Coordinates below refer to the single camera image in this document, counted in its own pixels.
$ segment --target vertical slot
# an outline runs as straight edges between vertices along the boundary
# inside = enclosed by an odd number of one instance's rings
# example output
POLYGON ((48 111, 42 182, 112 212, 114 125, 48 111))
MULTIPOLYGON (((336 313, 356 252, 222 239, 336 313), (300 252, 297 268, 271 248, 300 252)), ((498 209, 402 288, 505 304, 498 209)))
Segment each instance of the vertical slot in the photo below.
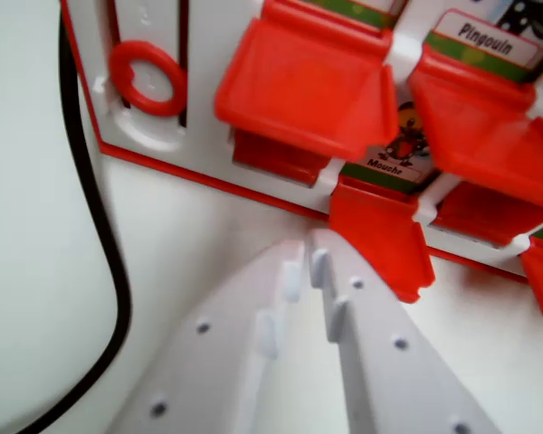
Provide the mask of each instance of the vertical slot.
MULTIPOLYGON (((120 44, 120 33, 119 33, 119 19, 117 18, 117 7, 115 6, 115 0, 106 0, 107 2, 107 20, 109 22, 109 32, 110 40, 112 46, 115 47, 120 44)), ((130 103, 120 97, 120 100, 125 106, 125 109, 130 109, 130 103)))
MULTIPOLYGON (((189 0, 179 0, 179 66, 187 71, 187 55, 189 41, 189 0)), ((187 108, 179 114, 179 125, 187 126, 187 108)))

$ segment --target black wire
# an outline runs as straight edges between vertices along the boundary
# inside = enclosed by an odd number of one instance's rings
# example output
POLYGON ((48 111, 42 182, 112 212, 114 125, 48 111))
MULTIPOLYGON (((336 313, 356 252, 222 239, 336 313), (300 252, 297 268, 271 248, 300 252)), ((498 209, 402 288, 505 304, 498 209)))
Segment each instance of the black wire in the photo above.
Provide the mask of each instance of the black wire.
POLYGON ((97 362, 62 399, 37 420, 18 431, 17 434, 36 434, 48 428, 97 382, 107 368, 109 368, 119 353, 120 348, 125 343, 127 334, 129 333, 132 310, 129 278, 110 226, 109 217, 105 213, 89 159, 89 150, 82 131, 76 66, 72 58, 71 46, 62 24, 62 18, 59 29, 59 80, 61 85, 62 115, 71 147, 72 158, 81 181, 84 197, 89 205, 90 216, 94 221, 100 244, 109 263, 110 274, 117 294, 117 320, 109 343, 97 362))

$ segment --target red ring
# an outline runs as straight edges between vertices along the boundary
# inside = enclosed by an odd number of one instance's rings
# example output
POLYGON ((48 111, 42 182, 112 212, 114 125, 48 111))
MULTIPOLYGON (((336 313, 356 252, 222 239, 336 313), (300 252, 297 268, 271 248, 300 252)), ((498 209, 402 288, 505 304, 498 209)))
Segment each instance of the red ring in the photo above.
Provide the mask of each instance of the red ring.
POLYGON ((137 109, 154 116, 176 116, 187 104, 187 76, 176 61, 155 45, 144 41, 126 41, 113 48, 109 58, 110 79, 119 94, 137 109), (173 86, 168 101, 147 98, 133 86, 132 61, 148 61, 162 70, 173 86))

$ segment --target toy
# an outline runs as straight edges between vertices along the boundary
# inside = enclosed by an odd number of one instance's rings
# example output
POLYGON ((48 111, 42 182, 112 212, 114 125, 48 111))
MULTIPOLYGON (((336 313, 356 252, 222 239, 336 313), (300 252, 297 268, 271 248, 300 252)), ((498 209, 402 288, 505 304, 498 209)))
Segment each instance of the toy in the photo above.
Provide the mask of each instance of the toy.
POLYGON ((426 246, 543 293, 543 5, 221 3, 62 2, 102 152, 329 219, 404 301, 426 246))

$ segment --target cartoon illustration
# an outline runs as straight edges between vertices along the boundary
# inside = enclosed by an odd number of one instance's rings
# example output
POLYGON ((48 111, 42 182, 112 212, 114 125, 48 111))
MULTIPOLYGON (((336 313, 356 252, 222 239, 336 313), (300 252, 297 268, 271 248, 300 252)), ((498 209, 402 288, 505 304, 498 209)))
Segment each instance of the cartoon illustration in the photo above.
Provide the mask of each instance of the cartoon illustration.
POLYGON ((423 132, 423 125, 414 104, 406 102, 398 109, 400 133, 384 148, 378 156, 383 160, 392 158, 399 160, 400 165, 413 165, 410 159, 413 156, 429 156, 428 142, 423 132))
POLYGON ((497 26, 517 35, 529 27, 543 41, 543 0, 513 0, 497 26))

